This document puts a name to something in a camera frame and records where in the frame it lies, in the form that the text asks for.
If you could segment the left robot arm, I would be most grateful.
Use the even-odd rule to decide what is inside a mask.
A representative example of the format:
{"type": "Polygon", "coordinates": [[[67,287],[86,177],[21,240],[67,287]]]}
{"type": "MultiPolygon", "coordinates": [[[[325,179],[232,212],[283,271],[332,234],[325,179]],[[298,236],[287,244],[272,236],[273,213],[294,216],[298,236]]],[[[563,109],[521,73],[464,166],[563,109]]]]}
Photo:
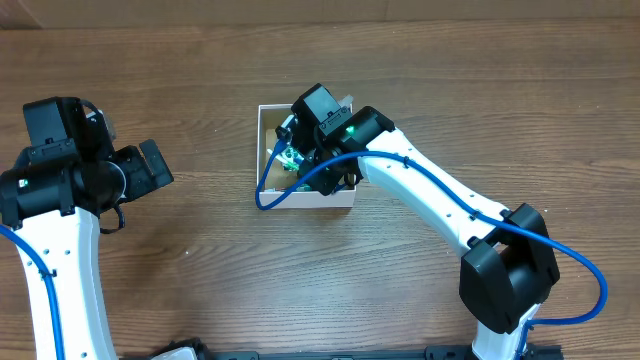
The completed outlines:
{"type": "Polygon", "coordinates": [[[116,150],[91,102],[51,97],[23,107],[30,146],[1,175],[1,233],[18,248],[39,359],[113,359],[99,271],[100,217],[173,180],[149,139],[116,150]]]}

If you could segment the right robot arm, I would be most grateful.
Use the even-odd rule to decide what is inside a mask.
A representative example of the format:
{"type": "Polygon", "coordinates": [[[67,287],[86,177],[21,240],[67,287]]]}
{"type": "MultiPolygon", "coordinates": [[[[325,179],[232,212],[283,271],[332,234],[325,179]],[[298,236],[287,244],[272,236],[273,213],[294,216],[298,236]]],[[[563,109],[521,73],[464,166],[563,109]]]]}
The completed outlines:
{"type": "Polygon", "coordinates": [[[560,274],[541,214],[511,210],[466,187],[414,148],[371,106],[353,111],[321,84],[303,93],[276,127],[276,155],[291,158],[305,185],[324,196],[361,180],[407,205],[460,259],[459,296],[477,320],[468,346],[435,346],[430,358],[560,359],[558,346],[527,342],[531,320],[560,274]]]}

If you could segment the green white toothbrush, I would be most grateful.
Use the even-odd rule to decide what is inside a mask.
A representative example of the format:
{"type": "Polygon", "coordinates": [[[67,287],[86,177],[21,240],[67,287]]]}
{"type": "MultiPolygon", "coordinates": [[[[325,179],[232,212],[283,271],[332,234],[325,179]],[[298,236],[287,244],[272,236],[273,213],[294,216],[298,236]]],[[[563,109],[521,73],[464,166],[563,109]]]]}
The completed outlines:
{"type": "Polygon", "coordinates": [[[308,184],[303,184],[296,189],[297,192],[309,192],[312,191],[311,186],[308,184]]]}

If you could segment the clear pump bottle dark liquid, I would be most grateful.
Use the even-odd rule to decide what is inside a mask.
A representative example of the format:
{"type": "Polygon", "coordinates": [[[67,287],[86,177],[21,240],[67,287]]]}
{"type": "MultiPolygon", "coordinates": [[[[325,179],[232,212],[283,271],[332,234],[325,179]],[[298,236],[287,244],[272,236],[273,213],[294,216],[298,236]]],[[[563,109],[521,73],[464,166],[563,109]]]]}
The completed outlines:
{"type": "Polygon", "coordinates": [[[338,101],[338,104],[341,107],[350,108],[353,103],[353,97],[351,95],[346,95],[344,98],[338,101]]]}

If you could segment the white teal toothpaste tube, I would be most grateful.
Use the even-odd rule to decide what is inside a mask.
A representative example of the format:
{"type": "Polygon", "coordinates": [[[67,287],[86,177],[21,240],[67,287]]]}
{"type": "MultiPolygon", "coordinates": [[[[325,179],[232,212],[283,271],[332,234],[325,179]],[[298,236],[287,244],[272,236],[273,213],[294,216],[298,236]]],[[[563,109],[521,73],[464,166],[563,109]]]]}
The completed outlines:
{"type": "Polygon", "coordinates": [[[284,193],[284,192],[287,192],[289,190],[291,190],[292,192],[296,192],[296,191],[299,191],[299,187],[291,186],[291,187],[287,187],[287,188],[284,188],[284,187],[283,188],[268,188],[268,189],[265,189],[264,192],[283,192],[284,193]]]}

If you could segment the green white soap packet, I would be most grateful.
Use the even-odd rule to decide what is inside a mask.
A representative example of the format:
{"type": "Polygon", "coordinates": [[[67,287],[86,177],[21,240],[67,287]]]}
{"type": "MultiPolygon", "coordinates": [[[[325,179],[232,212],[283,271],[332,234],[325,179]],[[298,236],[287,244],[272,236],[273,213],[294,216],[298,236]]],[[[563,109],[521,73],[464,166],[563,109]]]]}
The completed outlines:
{"type": "Polygon", "coordinates": [[[293,147],[287,146],[276,156],[276,159],[286,171],[297,172],[304,161],[304,156],[293,147]]]}

